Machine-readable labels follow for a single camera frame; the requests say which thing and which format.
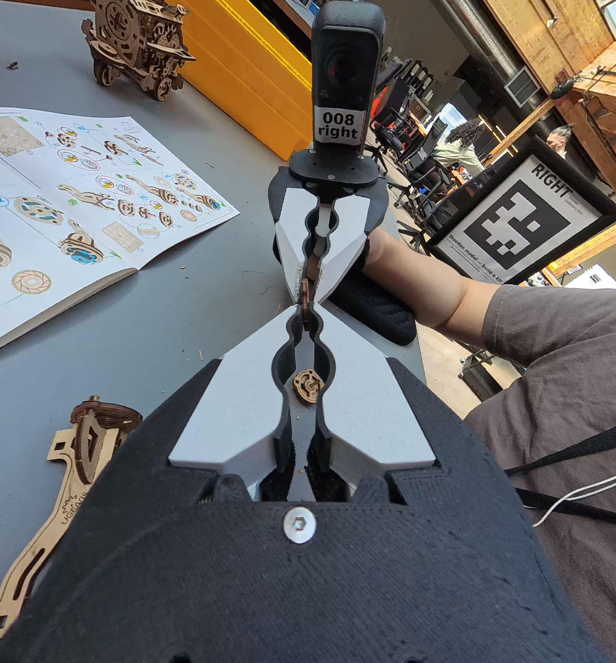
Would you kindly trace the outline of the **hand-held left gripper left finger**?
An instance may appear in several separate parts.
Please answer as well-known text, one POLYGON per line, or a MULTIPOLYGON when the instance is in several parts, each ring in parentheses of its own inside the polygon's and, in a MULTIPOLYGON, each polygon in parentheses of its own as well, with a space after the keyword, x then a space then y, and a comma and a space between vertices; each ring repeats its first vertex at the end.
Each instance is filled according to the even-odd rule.
POLYGON ((260 482, 277 466, 273 435, 285 389, 272 376, 272 360, 290 340, 290 306, 222 356, 213 377, 169 454, 179 468, 239 476, 253 501, 260 482))

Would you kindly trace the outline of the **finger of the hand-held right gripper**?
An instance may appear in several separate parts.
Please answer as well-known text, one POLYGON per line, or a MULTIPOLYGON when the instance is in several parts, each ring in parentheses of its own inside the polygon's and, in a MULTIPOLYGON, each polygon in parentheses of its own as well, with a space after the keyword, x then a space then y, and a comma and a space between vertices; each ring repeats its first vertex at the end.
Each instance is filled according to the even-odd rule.
POLYGON ((306 249, 317 225, 319 198, 303 188, 288 188, 276 223, 276 241, 287 289, 293 302, 298 302, 301 281, 305 277, 306 249))
POLYGON ((338 198, 330 205, 321 203, 315 228, 317 255, 329 253, 332 280, 313 289, 315 303, 323 303, 353 266, 364 248, 368 198, 338 198))

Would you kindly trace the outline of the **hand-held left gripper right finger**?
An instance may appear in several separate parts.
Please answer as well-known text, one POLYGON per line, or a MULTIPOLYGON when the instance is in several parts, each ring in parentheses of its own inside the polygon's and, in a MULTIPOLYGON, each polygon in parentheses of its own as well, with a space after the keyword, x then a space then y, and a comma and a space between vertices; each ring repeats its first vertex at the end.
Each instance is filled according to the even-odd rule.
POLYGON ((387 355, 324 306, 320 346, 329 352, 321 397, 330 435, 329 468, 353 494, 368 475, 432 468, 436 456, 398 384, 387 355))

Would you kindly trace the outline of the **person's right forearm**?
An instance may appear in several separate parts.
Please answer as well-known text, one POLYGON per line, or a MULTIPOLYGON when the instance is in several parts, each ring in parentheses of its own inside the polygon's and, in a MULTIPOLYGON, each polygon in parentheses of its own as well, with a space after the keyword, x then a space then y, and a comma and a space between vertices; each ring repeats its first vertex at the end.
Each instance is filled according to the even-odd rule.
POLYGON ((435 258, 412 251, 381 228, 369 237, 363 273, 408 305, 417 323, 478 349, 499 286, 463 277, 435 258))

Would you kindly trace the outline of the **assembled wooden model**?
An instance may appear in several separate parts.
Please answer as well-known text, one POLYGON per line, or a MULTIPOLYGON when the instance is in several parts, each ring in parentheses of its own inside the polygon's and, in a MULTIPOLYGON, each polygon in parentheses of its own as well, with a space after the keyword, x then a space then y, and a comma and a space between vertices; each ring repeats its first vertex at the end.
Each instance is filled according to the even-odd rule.
POLYGON ((182 27, 189 9, 166 1, 90 1, 95 21, 84 19, 97 83, 112 86, 124 75, 159 102, 183 88, 181 68, 195 62, 182 27))

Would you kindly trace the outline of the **yellow plastic bin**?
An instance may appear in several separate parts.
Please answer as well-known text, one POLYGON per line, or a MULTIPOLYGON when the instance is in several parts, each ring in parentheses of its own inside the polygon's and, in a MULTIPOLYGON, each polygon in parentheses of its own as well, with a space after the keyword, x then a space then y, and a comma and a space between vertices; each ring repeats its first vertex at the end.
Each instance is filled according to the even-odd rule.
POLYGON ((297 81, 311 92, 312 65, 249 1, 217 1, 297 81))
POLYGON ((195 62, 183 78, 287 160, 312 142, 308 92, 217 1, 177 1, 189 9, 183 38, 195 62))

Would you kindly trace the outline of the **wooden gear part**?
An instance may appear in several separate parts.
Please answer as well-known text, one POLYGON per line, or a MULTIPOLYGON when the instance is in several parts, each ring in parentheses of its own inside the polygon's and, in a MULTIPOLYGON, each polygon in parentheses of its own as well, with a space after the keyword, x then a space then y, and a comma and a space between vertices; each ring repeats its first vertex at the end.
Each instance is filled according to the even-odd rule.
POLYGON ((303 405, 310 407, 317 403, 324 380, 314 369, 303 369, 292 378, 292 389, 303 405))

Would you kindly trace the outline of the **black wrist rest pad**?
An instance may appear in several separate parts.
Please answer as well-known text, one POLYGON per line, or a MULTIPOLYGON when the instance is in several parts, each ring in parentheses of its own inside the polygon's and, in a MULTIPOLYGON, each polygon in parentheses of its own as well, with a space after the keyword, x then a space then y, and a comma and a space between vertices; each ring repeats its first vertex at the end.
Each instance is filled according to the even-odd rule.
POLYGON ((328 299, 391 343, 407 346, 417 337, 412 309, 360 271, 348 272, 328 299))

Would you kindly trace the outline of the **black office chair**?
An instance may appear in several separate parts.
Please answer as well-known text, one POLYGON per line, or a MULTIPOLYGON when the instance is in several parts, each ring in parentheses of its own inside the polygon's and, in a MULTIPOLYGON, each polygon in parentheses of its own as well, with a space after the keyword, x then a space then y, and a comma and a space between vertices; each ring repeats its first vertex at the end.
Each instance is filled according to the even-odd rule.
POLYGON ((388 173, 385 155, 392 153, 392 160, 397 161, 399 155, 403 152, 403 142, 388 128, 380 123, 374 123, 373 133, 377 145, 372 148, 371 158, 378 165, 382 176, 388 173))
POLYGON ((446 182, 441 166, 422 145, 402 162, 405 178, 409 184, 400 188, 400 195, 394 203, 403 207, 412 217, 413 223, 399 221, 398 231, 409 239, 416 252, 431 252, 427 245, 426 233, 430 233, 429 223, 439 203, 446 196, 446 182))

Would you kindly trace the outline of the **black cart base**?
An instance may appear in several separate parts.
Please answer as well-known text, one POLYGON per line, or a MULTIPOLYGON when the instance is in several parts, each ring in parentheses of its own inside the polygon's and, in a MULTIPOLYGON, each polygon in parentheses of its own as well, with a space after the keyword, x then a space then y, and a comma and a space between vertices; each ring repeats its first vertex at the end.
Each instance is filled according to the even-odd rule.
POLYGON ((479 402, 493 398, 504 387, 493 377, 486 366, 491 367, 494 355, 485 349, 458 342, 469 354, 461 359, 459 379, 472 391, 479 402))

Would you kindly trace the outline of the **person's grey shirt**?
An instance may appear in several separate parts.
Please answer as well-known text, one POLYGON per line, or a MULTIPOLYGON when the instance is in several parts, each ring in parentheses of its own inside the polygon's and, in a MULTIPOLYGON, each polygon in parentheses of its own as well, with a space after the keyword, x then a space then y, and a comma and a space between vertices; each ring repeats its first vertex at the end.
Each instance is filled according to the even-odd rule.
MULTIPOLYGON (((503 286, 483 338, 492 354, 527 369, 465 418, 502 468, 616 427, 616 290, 503 286)), ((534 533, 616 662, 616 523, 554 510, 534 533)))

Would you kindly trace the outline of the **instruction booklet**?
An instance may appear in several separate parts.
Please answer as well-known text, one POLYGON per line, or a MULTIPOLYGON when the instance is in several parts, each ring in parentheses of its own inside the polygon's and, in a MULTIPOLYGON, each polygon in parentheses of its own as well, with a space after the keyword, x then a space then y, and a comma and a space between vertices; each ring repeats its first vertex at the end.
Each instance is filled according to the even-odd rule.
POLYGON ((0 348, 238 215, 131 117, 0 107, 0 348))

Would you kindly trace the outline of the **white box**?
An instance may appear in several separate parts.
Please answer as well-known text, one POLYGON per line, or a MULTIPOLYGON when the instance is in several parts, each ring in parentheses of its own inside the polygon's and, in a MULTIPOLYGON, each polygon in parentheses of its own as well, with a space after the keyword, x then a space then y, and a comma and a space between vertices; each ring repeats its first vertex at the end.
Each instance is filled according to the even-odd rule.
POLYGON ((576 278, 565 285, 566 288, 587 290, 616 289, 616 279, 600 265, 583 270, 576 278))

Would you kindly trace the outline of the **grey ventilation duct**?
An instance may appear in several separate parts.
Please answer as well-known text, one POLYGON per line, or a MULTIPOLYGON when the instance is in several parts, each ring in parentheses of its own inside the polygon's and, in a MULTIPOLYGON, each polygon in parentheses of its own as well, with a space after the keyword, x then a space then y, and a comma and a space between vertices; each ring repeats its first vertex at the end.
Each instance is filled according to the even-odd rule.
POLYGON ((505 103, 516 103, 505 84, 524 62, 483 1, 432 1, 432 5, 452 29, 470 55, 500 89, 505 103))

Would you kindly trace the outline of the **wall vent grille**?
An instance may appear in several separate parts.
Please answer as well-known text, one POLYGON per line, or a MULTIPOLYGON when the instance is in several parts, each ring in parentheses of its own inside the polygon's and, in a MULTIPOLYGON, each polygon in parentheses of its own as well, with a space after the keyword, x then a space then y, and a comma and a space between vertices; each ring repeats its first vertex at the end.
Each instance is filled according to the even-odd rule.
POLYGON ((519 108, 526 106, 532 97, 542 92, 541 86, 526 65, 514 71, 504 83, 503 88, 519 108))

